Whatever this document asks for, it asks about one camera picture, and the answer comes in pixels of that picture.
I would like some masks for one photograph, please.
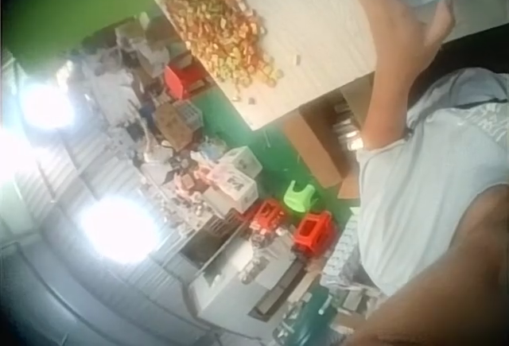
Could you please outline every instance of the workbench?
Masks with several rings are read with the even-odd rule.
[[[371,35],[357,0],[246,1],[266,27],[264,50],[285,74],[276,88],[255,83],[243,91],[240,101],[232,102],[251,129],[373,72]],[[164,2],[156,2],[168,16]],[[450,40],[509,22],[507,0],[455,0],[455,9],[457,27]],[[418,14],[428,21],[433,6]],[[300,64],[295,64],[296,56]],[[218,85],[234,99],[233,84]]]

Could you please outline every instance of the pile of small parts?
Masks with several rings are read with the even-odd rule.
[[[282,72],[259,47],[264,28],[244,0],[165,0],[178,33],[219,82],[275,87]]]

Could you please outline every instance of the green floor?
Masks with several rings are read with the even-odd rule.
[[[193,102],[203,112],[205,134],[216,135],[231,147],[249,146],[254,152],[263,165],[259,184],[264,192],[282,200],[292,180],[303,186],[311,183],[319,197],[316,209],[328,209],[340,224],[348,220],[354,202],[338,200],[337,189],[320,187],[277,124],[252,131],[218,88],[198,95]]]

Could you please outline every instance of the hand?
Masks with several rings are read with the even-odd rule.
[[[371,27],[377,71],[413,83],[434,60],[455,25],[450,0],[437,6],[433,21],[423,24],[402,0],[359,0]]]

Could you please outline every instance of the green plastic stool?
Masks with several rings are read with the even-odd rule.
[[[295,181],[292,181],[283,200],[288,208],[295,212],[306,213],[313,206],[313,196],[316,191],[313,185],[306,185],[301,191],[295,191]]]

